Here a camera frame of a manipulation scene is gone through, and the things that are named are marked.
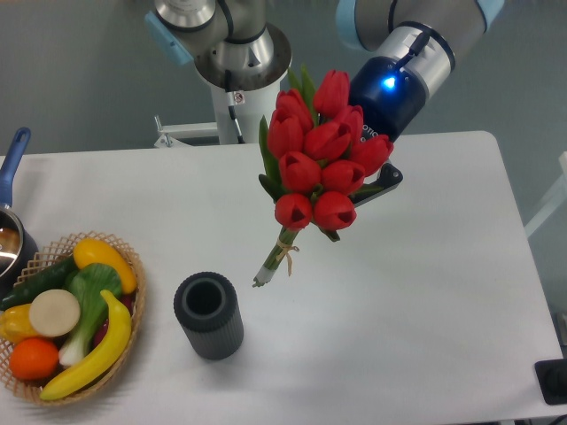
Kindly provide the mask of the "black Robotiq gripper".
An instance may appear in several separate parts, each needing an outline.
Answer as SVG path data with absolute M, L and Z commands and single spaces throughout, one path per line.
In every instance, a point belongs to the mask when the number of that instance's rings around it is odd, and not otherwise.
M 412 73 L 397 70 L 395 61 L 371 58 L 351 79 L 349 104 L 360 106 L 363 114 L 363 141 L 387 135 L 395 142 L 427 100 L 422 82 Z M 384 164 L 373 182 L 363 183 L 353 194 L 359 207 L 396 189 L 403 181 L 401 170 Z

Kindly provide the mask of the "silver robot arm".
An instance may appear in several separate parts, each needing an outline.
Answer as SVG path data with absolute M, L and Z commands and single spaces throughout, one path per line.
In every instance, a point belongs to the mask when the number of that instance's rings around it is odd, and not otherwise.
M 341 1 L 335 22 L 349 48 L 370 53 L 349 101 L 363 110 L 362 135 L 396 139 L 489 29 L 500 1 Z M 268 23 L 262 1 L 158 1 L 144 18 L 161 50 L 193 63 L 214 101 L 212 123 L 159 126 L 158 146 L 215 136 L 255 143 L 291 76 L 291 46 Z

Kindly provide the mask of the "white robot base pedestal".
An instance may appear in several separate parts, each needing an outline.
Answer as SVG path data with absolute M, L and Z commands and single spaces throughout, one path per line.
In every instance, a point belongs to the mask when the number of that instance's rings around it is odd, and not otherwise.
M 260 120 L 269 120 L 276 108 L 276 97 L 287 72 L 283 71 L 274 82 L 259 89 L 236 89 L 227 92 L 208 83 L 214 107 L 214 122 L 181 125 L 161 124 L 159 116 L 154 120 L 158 139 L 156 148 L 181 147 L 195 140 L 214 138 L 218 144 L 258 143 Z

